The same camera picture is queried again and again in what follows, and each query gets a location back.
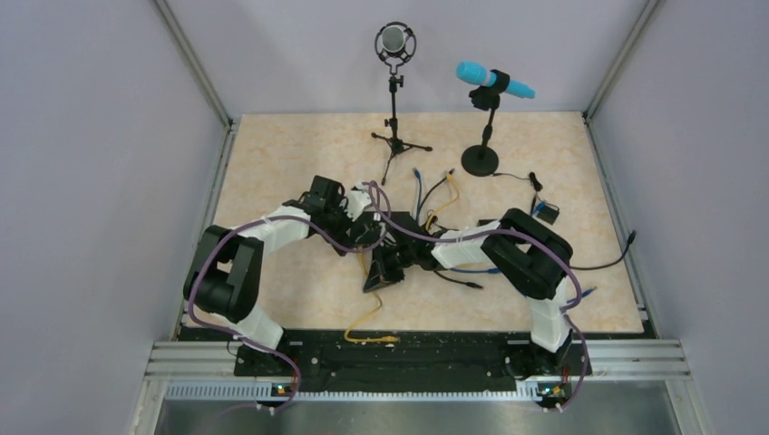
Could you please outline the black power adapter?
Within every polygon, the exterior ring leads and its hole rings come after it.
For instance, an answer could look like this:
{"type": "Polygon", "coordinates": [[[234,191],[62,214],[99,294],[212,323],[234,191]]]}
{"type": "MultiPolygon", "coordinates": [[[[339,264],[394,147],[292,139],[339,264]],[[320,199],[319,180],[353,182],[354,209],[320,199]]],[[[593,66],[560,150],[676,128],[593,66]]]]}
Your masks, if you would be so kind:
{"type": "Polygon", "coordinates": [[[540,203],[534,209],[534,217],[542,220],[543,222],[553,225],[560,216],[560,210],[546,203],[540,203]]]}

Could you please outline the blue microphone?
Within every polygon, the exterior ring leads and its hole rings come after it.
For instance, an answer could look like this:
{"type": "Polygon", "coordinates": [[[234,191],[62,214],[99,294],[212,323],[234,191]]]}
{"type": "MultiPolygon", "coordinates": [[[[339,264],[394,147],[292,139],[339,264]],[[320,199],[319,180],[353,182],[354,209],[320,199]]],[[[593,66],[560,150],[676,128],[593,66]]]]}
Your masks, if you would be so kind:
{"type": "Polygon", "coordinates": [[[488,69],[475,62],[458,63],[455,75],[462,82],[476,86],[468,94],[472,106],[489,113],[482,130],[481,143],[468,147],[461,157],[462,167],[467,173],[475,177],[487,177],[499,167],[499,156],[490,147],[490,141],[501,96],[509,94],[520,99],[534,99],[536,92],[529,85],[513,80],[506,72],[488,69]]]}

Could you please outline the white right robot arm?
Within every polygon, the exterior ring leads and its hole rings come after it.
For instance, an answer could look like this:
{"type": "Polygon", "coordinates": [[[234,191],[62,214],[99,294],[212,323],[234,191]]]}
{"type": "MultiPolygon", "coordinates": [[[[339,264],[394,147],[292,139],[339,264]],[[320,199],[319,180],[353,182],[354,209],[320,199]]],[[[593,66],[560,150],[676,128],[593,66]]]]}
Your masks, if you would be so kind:
{"type": "Polygon", "coordinates": [[[371,254],[363,285],[366,293],[404,280],[405,269],[418,266],[442,272],[460,266],[490,264],[527,301],[531,310],[531,359],[544,373],[555,373],[569,359],[565,346],[571,327],[564,318],[566,281],[573,255],[571,245],[518,208],[496,220],[482,220],[462,230],[433,233],[407,212],[387,220],[373,212],[363,215],[355,237],[366,244],[382,237],[371,254]]]}

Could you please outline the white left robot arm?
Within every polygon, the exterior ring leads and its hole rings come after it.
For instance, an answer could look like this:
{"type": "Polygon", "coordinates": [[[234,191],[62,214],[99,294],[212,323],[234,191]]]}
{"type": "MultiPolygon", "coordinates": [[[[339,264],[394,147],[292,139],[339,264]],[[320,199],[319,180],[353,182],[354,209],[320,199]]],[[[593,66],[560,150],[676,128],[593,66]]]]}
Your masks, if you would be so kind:
{"type": "Polygon", "coordinates": [[[284,330],[258,305],[265,257],[314,234],[325,238],[339,255],[351,251],[352,228],[372,203],[363,183],[345,189],[337,181],[316,176],[299,198],[253,222],[207,227],[183,287],[191,320],[251,343],[265,372],[284,372],[291,360],[290,350],[280,343],[284,330]]]}

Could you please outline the black network switch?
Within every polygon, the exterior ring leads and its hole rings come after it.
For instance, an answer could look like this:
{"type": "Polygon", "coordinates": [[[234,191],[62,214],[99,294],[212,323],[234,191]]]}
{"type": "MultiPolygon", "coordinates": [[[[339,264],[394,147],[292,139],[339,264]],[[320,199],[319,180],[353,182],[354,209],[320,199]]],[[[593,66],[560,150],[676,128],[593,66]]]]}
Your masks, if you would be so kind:
{"type": "MultiPolygon", "coordinates": [[[[390,220],[398,227],[415,234],[426,235],[423,227],[417,223],[409,212],[395,211],[391,214],[390,220]]],[[[349,230],[349,236],[357,246],[372,245],[382,234],[387,234],[386,241],[393,242],[400,242],[406,237],[404,232],[395,229],[391,223],[382,220],[373,211],[364,212],[349,230]]]]}

